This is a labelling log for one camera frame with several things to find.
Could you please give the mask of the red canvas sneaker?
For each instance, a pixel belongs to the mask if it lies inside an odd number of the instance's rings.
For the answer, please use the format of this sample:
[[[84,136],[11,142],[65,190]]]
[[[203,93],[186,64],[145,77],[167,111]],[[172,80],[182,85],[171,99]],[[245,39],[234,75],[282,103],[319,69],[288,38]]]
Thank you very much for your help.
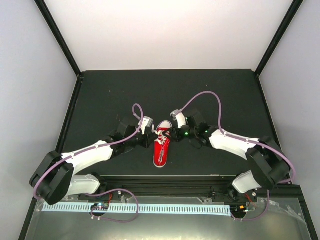
[[[156,130],[158,128],[165,128],[169,130],[171,127],[172,123],[168,120],[164,120],[157,126]],[[170,143],[165,146],[161,146],[154,142],[153,163],[157,168],[163,168],[167,164]]]

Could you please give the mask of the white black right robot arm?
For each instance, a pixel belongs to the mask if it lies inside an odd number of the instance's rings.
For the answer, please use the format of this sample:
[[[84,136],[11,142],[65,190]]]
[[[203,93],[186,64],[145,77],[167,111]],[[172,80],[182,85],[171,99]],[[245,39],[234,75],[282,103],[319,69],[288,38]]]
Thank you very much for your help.
[[[198,110],[185,116],[181,110],[171,114],[176,122],[165,136],[172,141],[188,139],[196,148],[208,147],[236,155],[249,165],[247,172],[239,174],[227,189],[228,198],[240,201],[248,191],[272,190],[292,170],[284,153],[272,138],[246,138],[208,125]]]

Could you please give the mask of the white shoelace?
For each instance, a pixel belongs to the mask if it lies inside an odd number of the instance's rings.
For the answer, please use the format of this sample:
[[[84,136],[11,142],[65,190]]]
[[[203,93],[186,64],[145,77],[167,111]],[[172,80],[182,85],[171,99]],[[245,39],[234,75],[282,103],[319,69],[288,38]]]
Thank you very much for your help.
[[[168,128],[158,128],[156,133],[158,135],[157,139],[154,141],[155,144],[159,144],[160,146],[165,146],[171,142],[170,138],[164,135]]]

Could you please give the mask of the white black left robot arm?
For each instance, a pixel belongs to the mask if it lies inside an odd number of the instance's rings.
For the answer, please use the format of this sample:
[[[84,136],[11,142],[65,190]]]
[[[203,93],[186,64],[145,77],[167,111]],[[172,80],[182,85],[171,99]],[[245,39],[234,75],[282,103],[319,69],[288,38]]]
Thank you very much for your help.
[[[108,192],[103,180],[96,173],[81,175],[80,172],[122,155],[127,149],[136,146],[148,148],[157,137],[153,119],[145,116],[138,124],[123,120],[114,135],[88,147],[67,153],[51,151],[29,181],[33,196],[45,200],[49,205],[55,205],[65,197],[81,194],[101,200]]]

